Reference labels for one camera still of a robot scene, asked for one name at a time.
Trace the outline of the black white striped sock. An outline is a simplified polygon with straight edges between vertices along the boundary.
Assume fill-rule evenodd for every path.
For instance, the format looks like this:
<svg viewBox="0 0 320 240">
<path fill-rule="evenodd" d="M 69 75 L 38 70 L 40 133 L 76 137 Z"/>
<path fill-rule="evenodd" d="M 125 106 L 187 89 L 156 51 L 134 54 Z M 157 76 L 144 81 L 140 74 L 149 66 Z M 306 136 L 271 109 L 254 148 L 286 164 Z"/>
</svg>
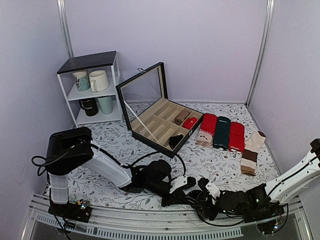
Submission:
<svg viewBox="0 0 320 240">
<path fill-rule="evenodd" d="M 186 194 L 186 200 L 190 204 L 195 204 L 198 196 L 202 193 L 200 189 L 191 190 Z"/>
</svg>

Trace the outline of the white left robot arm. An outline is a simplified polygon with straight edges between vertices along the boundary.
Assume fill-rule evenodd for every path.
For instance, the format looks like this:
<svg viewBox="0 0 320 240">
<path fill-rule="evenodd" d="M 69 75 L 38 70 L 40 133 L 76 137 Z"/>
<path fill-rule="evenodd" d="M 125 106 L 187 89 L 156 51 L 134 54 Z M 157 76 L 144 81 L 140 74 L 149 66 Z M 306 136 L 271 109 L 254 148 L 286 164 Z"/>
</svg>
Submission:
<svg viewBox="0 0 320 240">
<path fill-rule="evenodd" d="M 80 166 L 100 174 L 126 193 L 150 191 L 161 197 L 162 207 L 195 203 L 184 192 L 196 184 L 194 177 L 172 177 L 172 168 L 163 159 L 147 165 L 124 165 L 93 140 L 89 128 L 79 127 L 53 133 L 48 140 L 44 168 L 49 176 L 51 200 L 63 217 L 70 217 L 75 211 L 69 202 L 68 175 Z"/>
</svg>

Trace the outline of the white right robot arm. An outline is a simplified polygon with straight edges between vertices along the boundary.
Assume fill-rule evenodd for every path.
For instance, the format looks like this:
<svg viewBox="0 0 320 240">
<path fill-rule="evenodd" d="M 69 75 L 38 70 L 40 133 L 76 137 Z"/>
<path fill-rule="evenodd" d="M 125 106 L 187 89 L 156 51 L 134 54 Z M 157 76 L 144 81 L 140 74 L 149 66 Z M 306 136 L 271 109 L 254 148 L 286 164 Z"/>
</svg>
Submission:
<svg viewBox="0 0 320 240">
<path fill-rule="evenodd" d="M 202 191 L 194 208 L 201 220 L 214 220 L 221 214 L 240 216 L 244 223 L 268 219 L 284 213 L 284 205 L 320 175 L 320 140 L 294 167 L 279 177 L 246 191 L 220 190 L 212 181 L 201 178 Z"/>
</svg>

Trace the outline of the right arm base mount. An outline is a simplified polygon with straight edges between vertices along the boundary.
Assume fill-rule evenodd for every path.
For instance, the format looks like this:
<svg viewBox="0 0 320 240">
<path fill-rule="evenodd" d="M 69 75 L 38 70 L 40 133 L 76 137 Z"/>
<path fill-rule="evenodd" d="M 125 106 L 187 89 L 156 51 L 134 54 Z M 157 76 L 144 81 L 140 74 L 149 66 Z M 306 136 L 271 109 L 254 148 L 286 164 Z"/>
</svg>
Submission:
<svg viewBox="0 0 320 240">
<path fill-rule="evenodd" d="M 286 216 L 284 217 L 285 210 L 283 205 L 278 203 L 268 203 L 265 206 L 260 207 L 258 210 L 245 209 L 242 213 L 242 217 L 245 223 L 265 221 L 271 219 L 268 222 L 258 223 L 256 225 L 258 231 L 263 235 L 273 235 L 279 232 L 287 223 L 289 216 L 289 205 L 286 204 Z"/>
</svg>

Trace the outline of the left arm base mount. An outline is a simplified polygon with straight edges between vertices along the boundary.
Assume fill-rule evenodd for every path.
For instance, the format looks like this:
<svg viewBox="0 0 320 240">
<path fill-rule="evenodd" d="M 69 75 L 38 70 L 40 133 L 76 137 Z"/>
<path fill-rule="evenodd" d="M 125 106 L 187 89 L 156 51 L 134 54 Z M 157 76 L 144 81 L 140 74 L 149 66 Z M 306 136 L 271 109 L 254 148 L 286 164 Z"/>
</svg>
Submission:
<svg viewBox="0 0 320 240">
<path fill-rule="evenodd" d="M 83 199 L 72 203 L 66 204 L 54 203 L 49 200 L 50 207 L 48 212 L 57 217 L 61 217 L 64 220 L 73 220 L 77 222 L 88 223 L 91 217 L 92 208 Z"/>
</svg>

